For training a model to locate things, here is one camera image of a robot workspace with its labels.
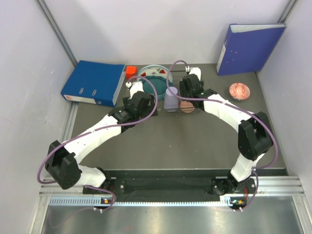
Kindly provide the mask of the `pink plastic cup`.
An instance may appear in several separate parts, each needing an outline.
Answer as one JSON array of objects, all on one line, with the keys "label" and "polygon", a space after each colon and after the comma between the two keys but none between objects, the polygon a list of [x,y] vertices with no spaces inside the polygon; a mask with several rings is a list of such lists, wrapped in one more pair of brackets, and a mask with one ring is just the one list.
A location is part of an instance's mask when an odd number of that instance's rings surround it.
[{"label": "pink plastic cup", "polygon": [[188,102],[188,101],[181,101],[180,104],[179,104],[179,108],[184,113],[191,113],[195,109],[193,104]]}]

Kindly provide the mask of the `lilac plastic cup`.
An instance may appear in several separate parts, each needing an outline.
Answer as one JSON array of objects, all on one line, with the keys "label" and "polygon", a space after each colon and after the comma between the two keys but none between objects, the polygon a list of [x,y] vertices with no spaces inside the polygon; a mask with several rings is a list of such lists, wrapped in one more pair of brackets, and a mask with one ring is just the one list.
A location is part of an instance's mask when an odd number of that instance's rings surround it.
[{"label": "lilac plastic cup", "polygon": [[179,107],[179,99],[175,96],[178,94],[178,89],[170,87],[166,89],[164,96],[164,109],[177,109]]}]

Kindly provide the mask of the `blue and orange patterned bowl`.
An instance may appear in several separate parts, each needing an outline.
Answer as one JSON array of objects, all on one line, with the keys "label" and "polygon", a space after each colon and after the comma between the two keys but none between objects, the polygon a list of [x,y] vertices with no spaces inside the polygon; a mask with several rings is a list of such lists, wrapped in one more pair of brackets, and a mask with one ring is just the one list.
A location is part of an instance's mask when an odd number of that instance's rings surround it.
[{"label": "blue and orange patterned bowl", "polygon": [[234,100],[243,101],[250,97],[251,91],[246,84],[237,82],[229,87],[229,94]]}]

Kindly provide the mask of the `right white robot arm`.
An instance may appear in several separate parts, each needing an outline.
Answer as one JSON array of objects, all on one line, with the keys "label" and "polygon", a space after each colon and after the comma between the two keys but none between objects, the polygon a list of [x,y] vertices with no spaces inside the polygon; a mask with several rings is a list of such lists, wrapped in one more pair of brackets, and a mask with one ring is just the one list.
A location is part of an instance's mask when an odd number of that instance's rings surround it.
[{"label": "right white robot arm", "polygon": [[274,144],[268,116],[264,112],[244,111],[214,90],[204,90],[203,81],[195,74],[183,77],[179,88],[180,95],[195,108],[218,117],[237,131],[239,156],[229,172],[227,185],[231,192],[239,193],[252,169]]}]

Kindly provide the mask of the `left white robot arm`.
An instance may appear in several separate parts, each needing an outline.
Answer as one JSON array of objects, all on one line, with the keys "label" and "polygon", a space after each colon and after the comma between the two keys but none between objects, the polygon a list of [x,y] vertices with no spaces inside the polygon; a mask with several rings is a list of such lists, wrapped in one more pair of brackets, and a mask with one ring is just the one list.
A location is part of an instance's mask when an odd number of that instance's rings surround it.
[{"label": "left white robot arm", "polygon": [[60,143],[54,141],[48,149],[44,167],[54,181],[64,190],[75,185],[93,186],[99,193],[109,191],[111,182],[100,168],[82,166],[80,163],[93,150],[107,140],[134,127],[144,118],[157,114],[153,95],[143,91],[123,99],[123,106],[113,108],[97,124],[82,134]]}]

